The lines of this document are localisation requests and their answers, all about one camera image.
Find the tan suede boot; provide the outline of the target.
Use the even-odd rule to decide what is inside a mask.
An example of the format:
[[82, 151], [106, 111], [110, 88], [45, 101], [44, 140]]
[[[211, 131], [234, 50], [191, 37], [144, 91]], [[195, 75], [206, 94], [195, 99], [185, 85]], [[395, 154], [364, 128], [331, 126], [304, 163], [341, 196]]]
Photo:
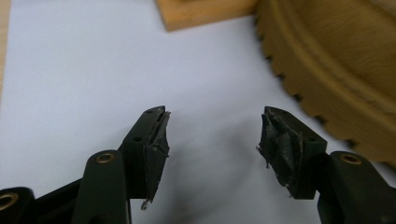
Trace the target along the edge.
[[396, 168], [396, 0], [259, 0], [262, 51], [304, 112]]

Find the wooden shoe rack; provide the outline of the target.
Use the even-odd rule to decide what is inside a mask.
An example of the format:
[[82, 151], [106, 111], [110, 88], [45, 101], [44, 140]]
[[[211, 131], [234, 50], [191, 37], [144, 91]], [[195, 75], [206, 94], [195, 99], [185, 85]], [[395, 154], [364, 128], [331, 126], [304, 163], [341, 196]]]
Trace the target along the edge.
[[251, 15], [259, 0], [155, 0], [168, 32]]

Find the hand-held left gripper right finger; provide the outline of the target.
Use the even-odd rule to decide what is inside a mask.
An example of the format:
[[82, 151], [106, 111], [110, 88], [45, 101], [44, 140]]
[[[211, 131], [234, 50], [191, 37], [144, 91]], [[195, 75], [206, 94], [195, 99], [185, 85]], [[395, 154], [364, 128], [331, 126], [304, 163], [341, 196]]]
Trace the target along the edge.
[[258, 151], [294, 199], [315, 197], [314, 170], [327, 141], [290, 112], [266, 106]]

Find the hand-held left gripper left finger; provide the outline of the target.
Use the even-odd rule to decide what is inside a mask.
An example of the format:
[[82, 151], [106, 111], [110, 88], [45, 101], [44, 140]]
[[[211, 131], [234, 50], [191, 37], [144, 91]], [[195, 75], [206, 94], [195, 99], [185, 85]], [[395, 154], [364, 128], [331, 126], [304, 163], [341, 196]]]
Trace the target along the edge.
[[170, 112], [164, 105], [147, 109], [120, 145], [128, 198], [141, 199], [142, 210], [153, 202], [169, 157], [166, 137], [169, 119]]

